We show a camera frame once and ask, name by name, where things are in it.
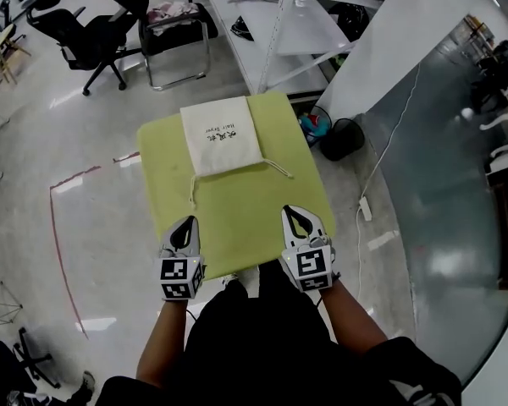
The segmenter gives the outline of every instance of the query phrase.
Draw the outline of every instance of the glossy floor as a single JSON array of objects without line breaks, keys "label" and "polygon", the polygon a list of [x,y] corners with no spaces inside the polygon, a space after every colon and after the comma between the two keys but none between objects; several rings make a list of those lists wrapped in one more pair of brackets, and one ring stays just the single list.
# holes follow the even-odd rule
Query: glossy floor
[{"label": "glossy floor", "polygon": [[[80,21],[113,14],[110,0],[63,0],[60,7],[86,6]],[[86,72],[68,69],[54,40],[23,21],[19,31],[32,58],[18,56],[16,86],[2,83],[0,110],[11,122],[0,131],[0,279],[23,304],[14,324],[0,326],[0,339],[12,344],[25,326],[34,344],[50,351],[52,374],[64,384],[55,392],[68,397],[84,369],[100,387],[113,375],[133,376],[157,312],[161,292],[147,287],[157,239],[147,209],[141,165],[137,159],[113,162],[137,150],[136,130],[145,122],[177,113],[180,107],[247,94],[231,50],[220,36],[211,41],[213,67],[203,80],[170,91],[154,92],[145,69],[126,71],[128,89],[118,90],[110,71],[80,94]],[[129,34],[135,45],[136,31]],[[182,70],[200,49],[182,49],[159,58],[158,75]],[[356,170],[372,166],[366,145],[355,158],[328,162],[313,154],[337,220],[337,269],[353,294],[358,292],[356,249]],[[54,189],[77,172],[100,166]],[[395,213],[381,175],[372,183],[375,220],[362,223],[362,296],[360,301],[390,336],[414,337],[411,292]],[[87,337],[80,331],[58,263],[50,211],[52,197],[65,276]],[[256,270],[244,277],[256,294]],[[204,283],[191,303],[194,313],[221,289]],[[51,392],[49,386],[41,389]]]}]

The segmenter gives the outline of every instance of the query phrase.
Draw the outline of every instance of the wire frame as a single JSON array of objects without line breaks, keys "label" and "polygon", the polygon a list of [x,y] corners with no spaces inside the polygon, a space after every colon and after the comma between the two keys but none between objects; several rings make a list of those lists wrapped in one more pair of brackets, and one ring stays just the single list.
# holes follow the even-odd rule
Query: wire frame
[{"label": "wire frame", "polygon": [[23,305],[14,297],[14,295],[4,285],[3,281],[0,281],[0,289],[7,293],[11,297],[11,300],[15,302],[15,304],[0,302],[0,308],[4,308],[4,313],[0,314],[0,325],[6,325],[14,322],[15,317],[17,317],[19,312],[23,309]]}]

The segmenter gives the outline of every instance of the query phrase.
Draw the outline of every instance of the black cable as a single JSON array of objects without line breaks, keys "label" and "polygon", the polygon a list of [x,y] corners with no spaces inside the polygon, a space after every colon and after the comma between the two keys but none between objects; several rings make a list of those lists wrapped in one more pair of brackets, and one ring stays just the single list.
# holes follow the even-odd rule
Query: black cable
[{"label": "black cable", "polygon": [[192,316],[192,319],[194,319],[194,321],[197,321],[196,317],[192,314],[190,310],[186,309],[186,312]]}]

